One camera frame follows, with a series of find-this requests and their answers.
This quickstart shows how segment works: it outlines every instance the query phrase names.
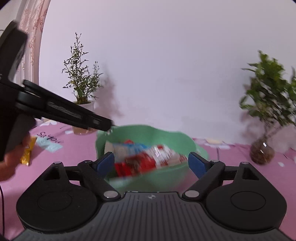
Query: snack package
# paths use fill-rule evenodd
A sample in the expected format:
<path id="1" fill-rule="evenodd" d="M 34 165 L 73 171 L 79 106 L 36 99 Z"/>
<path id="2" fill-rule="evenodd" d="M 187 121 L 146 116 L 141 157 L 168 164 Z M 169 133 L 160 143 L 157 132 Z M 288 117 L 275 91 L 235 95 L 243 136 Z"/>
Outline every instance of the snack package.
<path id="1" fill-rule="evenodd" d="M 115 170 L 119 177 L 135 176 L 184 161 L 187 161 L 186 156 L 176 153 L 165 145 L 157 145 L 137 155 L 126 157 L 124 162 L 115 163 Z"/>
<path id="2" fill-rule="evenodd" d="M 21 164 L 24 164 L 26 166 L 30 165 L 31 151 L 34 148 L 36 140 L 37 140 L 37 137 L 31 137 L 30 143 L 28 146 L 26 146 L 24 154 L 20 159 Z"/>
<path id="3" fill-rule="evenodd" d="M 123 162 L 126 157 L 134 156 L 149 147 L 143 144 L 135 144 L 131 140 L 125 143 L 111 143 L 106 141 L 104 153 L 111 151 L 114 153 L 115 163 Z"/>

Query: green bowl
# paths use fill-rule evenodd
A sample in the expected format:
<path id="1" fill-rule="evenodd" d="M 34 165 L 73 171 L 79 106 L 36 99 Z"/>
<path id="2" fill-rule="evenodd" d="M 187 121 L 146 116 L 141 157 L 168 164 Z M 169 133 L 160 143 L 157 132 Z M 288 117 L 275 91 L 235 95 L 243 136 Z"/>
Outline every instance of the green bowl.
<path id="1" fill-rule="evenodd" d="M 190 152 L 194 151 L 208 159 L 208 153 L 184 133 L 163 131 L 145 125 L 114 126 L 110 134 L 98 131 L 96 140 L 97 158 L 104 155 L 106 141 L 121 143 L 126 140 L 148 146 L 164 144 L 187 157 Z M 188 171 L 189 166 L 186 162 L 136 177 L 118 178 L 112 177 L 112 174 L 110 174 L 106 180 L 121 194 L 126 191 L 165 192 L 171 191 L 173 187 L 182 182 Z"/>

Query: green leafy plant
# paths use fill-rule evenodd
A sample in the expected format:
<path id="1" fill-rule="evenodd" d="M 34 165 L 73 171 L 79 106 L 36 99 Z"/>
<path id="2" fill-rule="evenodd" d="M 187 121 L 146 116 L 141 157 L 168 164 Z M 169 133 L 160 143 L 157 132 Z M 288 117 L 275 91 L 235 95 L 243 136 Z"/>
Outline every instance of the green leafy plant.
<path id="1" fill-rule="evenodd" d="M 63 88 L 74 88 L 76 104 L 87 104 L 89 97 L 96 98 L 92 93 L 101 87 L 99 77 L 102 73 L 98 73 L 98 62 L 94 63 L 92 74 L 89 73 L 89 67 L 84 66 L 88 60 L 82 60 L 82 57 L 88 52 L 83 52 L 83 44 L 79 40 L 81 34 L 75 35 L 76 41 L 74 46 L 71 46 L 71 57 L 64 61 L 65 68 L 62 70 L 62 73 L 69 75 L 70 81 Z"/>
<path id="2" fill-rule="evenodd" d="M 250 89 L 246 91 L 239 102 L 243 110 L 248 110 L 250 116 L 259 117 L 264 122 L 264 137 L 267 139 L 276 134 L 284 126 L 296 126 L 296 77 L 295 69 L 290 81 L 283 78 L 283 66 L 274 58 L 259 51 L 260 62 L 248 64 L 249 70 L 255 73 L 251 77 Z M 251 97 L 253 104 L 246 104 Z"/>

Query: blue gripper pad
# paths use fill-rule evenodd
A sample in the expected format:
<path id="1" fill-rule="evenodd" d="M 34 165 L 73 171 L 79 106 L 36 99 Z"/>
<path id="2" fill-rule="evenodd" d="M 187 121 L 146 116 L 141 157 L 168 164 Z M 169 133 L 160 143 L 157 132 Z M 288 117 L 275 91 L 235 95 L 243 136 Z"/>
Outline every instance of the blue gripper pad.
<path id="1" fill-rule="evenodd" d="M 107 152 L 98 161 L 96 172 L 101 178 L 105 178 L 109 172 L 112 171 L 114 167 L 114 154 L 112 152 Z"/>
<path id="2" fill-rule="evenodd" d="M 191 152 L 189 154 L 188 165 L 198 178 L 201 178 L 211 167 L 210 163 L 206 159 L 195 152 Z"/>

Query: black gripper base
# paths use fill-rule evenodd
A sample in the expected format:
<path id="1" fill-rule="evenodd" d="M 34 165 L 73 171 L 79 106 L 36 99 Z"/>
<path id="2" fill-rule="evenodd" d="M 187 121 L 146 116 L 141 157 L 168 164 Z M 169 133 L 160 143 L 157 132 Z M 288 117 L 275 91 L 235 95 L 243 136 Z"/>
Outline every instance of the black gripper base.
<path id="1" fill-rule="evenodd" d="M 236 233 L 219 226 L 201 204 L 173 193 L 126 193 L 106 202 L 96 217 L 80 229 L 62 234 L 25 230 L 15 241 L 290 241 L 279 230 Z"/>

